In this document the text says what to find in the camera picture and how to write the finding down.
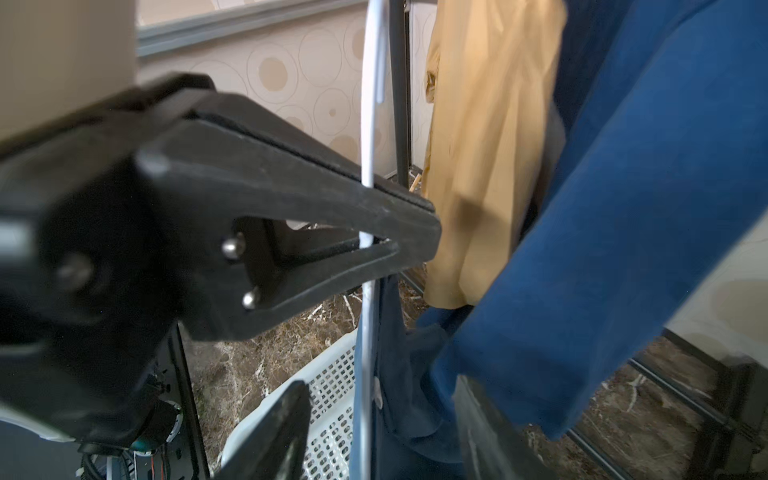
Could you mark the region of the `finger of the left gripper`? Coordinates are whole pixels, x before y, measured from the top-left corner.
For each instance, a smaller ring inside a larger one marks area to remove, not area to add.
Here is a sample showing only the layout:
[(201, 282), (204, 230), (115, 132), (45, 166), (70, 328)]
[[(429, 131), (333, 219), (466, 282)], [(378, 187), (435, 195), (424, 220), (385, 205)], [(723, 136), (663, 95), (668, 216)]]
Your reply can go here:
[(193, 73), (173, 73), (131, 87), (2, 142), (1, 172), (109, 171), (215, 91), (210, 76)]
[(210, 93), (137, 153), (170, 246), (182, 321), (243, 341), (368, 280), (432, 259), (432, 204), (257, 103)]

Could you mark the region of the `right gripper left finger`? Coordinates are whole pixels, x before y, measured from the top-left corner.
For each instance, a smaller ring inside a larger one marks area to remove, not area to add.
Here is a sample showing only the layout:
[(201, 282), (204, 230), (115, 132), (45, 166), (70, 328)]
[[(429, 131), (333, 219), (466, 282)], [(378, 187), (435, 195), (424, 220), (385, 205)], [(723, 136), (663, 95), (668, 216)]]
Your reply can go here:
[(309, 387), (294, 381), (214, 479), (300, 479), (310, 414)]

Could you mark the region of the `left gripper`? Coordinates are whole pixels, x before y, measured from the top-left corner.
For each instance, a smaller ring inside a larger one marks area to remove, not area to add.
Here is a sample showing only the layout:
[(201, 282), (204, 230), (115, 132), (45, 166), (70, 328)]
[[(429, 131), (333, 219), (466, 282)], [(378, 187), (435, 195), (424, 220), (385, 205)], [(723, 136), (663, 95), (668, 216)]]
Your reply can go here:
[(130, 444), (175, 313), (134, 151), (138, 114), (81, 123), (1, 159), (1, 402), (84, 443)]

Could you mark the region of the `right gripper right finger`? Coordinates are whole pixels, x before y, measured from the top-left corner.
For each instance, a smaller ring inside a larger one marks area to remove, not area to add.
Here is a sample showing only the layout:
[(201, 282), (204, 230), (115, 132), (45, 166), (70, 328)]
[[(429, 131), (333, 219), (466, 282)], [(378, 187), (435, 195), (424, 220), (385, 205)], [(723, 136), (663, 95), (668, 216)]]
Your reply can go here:
[(553, 479), (526, 440), (475, 380), (457, 377), (453, 395), (465, 475), (468, 479)]

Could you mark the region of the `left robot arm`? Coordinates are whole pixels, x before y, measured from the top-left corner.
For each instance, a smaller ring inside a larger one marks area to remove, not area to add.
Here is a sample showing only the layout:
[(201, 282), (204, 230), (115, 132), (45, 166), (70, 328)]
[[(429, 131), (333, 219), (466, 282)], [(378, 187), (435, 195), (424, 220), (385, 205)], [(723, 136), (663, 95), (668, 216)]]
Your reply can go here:
[(373, 172), (389, 3), (369, 4), (352, 162), (204, 74), (135, 82), (135, 8), (1, 5), (1, 418), (83, 450), (152, 451), (177, 322), (248, 340), (432, 259), (432, 204)]

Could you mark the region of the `slate blue t-shirt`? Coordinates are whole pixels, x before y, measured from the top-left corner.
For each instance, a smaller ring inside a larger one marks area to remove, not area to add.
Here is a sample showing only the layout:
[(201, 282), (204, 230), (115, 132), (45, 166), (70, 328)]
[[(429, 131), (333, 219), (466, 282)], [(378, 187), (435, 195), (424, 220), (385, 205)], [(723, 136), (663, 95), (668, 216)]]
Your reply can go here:
[(434, 379), (431, 368), (471, 312), (427, 309), (408, 329), (396, 276), (377, 282), (374, 300), (371, 413), (354, 414), (354, 428), (371, 420), (372, 479), (463, 479), (452, 394), (456, 376)]

